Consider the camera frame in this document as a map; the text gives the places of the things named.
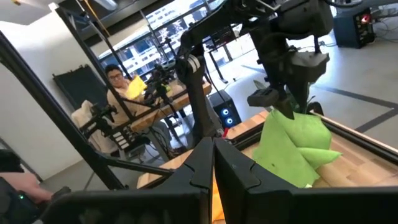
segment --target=green cloth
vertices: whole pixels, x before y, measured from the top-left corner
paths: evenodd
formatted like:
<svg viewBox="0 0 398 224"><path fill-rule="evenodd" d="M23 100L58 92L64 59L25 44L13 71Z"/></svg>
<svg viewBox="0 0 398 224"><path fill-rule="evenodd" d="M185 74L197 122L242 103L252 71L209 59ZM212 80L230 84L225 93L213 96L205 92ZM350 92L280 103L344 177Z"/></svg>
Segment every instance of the green cloth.
<svg viewBox="0 0 398 224"><path fill-rule="evenodd" d="M334 161L340 153L329 150L331 133L319 117L294 116L294 120L288 119L277 110L268 115L253 159L291 184L305 187L319 178L315 169Z"/></svg>

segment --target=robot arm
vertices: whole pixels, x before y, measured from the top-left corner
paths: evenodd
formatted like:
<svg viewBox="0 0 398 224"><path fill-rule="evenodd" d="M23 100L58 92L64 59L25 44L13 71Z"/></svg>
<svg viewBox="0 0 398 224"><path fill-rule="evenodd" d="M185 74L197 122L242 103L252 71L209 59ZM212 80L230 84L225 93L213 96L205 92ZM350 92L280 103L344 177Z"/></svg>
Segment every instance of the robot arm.
<svg viewBox="0 0 398 224"><path fill-rule="evenodd" d="M351 3L349 7L360 3ZM215 133L201 86L205 75L202 40L222 27L243 24L243 28L249 30L258 52L258 62L264 66L266 81L270 84L266 91L257 91L250 96L249 105L273 106L294 119L285 89L289 89L300 112L305 113L308 84L325 73L329 61L328 54L320 52L317 38L329 34L333 28L330 4L331 0L288 0L279 5L271 0L226 0L181 36L175 70L187 86L198 141ZM310 35L314 36L314 52L297 52L286 42L286 39L299 40Z"/></svg>

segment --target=red light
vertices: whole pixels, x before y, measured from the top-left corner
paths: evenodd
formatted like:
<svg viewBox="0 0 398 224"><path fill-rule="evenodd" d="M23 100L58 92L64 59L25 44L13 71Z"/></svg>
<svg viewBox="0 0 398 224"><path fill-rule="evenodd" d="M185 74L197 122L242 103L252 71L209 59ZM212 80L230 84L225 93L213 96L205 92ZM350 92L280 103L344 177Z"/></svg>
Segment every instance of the red light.
<svg viewBox="0 0 398 224"><path fill-rule="evenodd" d="M370 21L371 21L371 15L366 14L366 15L362 16L361 22L363 24L368 24L368 23L370 23Z"/></svg>

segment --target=person's hand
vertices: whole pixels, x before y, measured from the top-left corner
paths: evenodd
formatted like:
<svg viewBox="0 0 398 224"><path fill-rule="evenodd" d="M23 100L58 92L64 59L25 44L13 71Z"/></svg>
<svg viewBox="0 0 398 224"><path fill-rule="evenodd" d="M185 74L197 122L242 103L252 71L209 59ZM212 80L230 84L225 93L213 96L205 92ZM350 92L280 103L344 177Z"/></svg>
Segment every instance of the person's hand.
<svg viewBox="0 0 398 224"><path fill-rule="evenodd" d="M39 186L39 181L34 174L0 173L0 177L4 178L16 190L25 192L35 203L48 202L53 195L53 193Z"/></svg>

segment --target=wooden surface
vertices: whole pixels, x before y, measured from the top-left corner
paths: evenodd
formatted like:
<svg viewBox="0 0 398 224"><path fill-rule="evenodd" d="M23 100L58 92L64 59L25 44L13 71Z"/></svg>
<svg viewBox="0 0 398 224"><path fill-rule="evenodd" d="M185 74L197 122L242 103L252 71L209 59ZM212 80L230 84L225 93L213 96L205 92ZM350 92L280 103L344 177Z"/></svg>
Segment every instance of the wooden surface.
<svg viewBox="0 0 398 224"><path fill-rule="evenodd" d="M256 125L264 122L268 112L263 111L251 119L231 128L228 131L227 138L232 139L237 135L248 131ZM370 187L398 185L398 167L390 162L378 157L377 155L343 139L332 133L331 149L342 152L343 155L330 164L326 164L317 169L321 176L313 187ZM248 157L257 148L258 143L243 150L242 153ZM189 156L188 151L171 161L166 162L161 167L165 169L176 169L180 167L184 160ZM137 188L140 188L149 182L159 178L154 174L143 174L138 179Z"/></svg>
<svg viewBox="0 0 398 224"><path fill-rule="evenodd" d="M185 89L185 87L179 85L177 83L177 81L173 81L172 83L169 84L169 86L171 88L171 91L169 91L167 93L167 96L170 98L173 98L173 96L181 93ZM209 94L211 92L211 85L207 82L205 84L203 84L203 91L204 91L205 95ZM188 93L182 95L181 97L173 99L173 102L172 102L172 105L176 111L186 107L189 104L190 104L190 102L189 102ZM161 119L164 119L166 115L168 116L172 113L173 113L173 111L169 105L164 106L161 109L156 110L156 111L138 119L137 121L133 122L131 124L131 129L134 132L141 131L141 130L146 129L149 126L151 126L155 121L160 121Z"/></svg>

